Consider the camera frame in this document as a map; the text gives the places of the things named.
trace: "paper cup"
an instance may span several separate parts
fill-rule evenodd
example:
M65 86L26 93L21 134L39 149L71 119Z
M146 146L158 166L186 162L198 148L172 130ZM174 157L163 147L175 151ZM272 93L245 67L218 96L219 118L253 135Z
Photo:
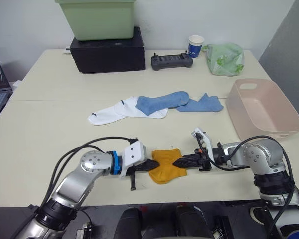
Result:
M204 42L204 37L198 35L192 35L188 38L188 55L192 58L195 58L199 55L201 46Z

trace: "light blue sock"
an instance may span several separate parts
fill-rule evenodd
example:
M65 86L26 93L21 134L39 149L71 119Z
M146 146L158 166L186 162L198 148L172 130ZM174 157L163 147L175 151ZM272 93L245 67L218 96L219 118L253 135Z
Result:
M189 99L188 103L184 106L179 106L179 111L221 111L224 107L219 102L217 96L208 96L205 93L199 101Z
M177 91L169 95L156 98L139 96L135 107L148 116L155 111L165 108L185 105L188 100L189 95L185 91Z

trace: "green plastic bag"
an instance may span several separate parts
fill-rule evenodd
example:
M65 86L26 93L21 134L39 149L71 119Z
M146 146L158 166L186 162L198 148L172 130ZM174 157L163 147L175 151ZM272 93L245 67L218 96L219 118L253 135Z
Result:
M213 75L237 76L244 68L244 50L234 43L209 44L202 48Z

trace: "yellow sock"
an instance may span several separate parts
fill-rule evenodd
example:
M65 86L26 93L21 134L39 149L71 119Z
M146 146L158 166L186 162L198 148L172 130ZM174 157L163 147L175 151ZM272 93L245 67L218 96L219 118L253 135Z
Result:
M160 166L149 171L152 180L159 184L165 184L174 178L186 176L184 168L178 168L173 163L182 157L179 149L155 150L152 153L153 160L160 163Z

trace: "remote controller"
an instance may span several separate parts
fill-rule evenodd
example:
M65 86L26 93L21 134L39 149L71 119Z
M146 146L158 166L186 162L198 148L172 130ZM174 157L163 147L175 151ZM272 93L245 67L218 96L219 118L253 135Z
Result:
M155 71L161 68L172 68L172 67L191 67L193 64L193 59L185 53L179 55L169 55L169 56L158 56L154 53L151 57L151 66Z

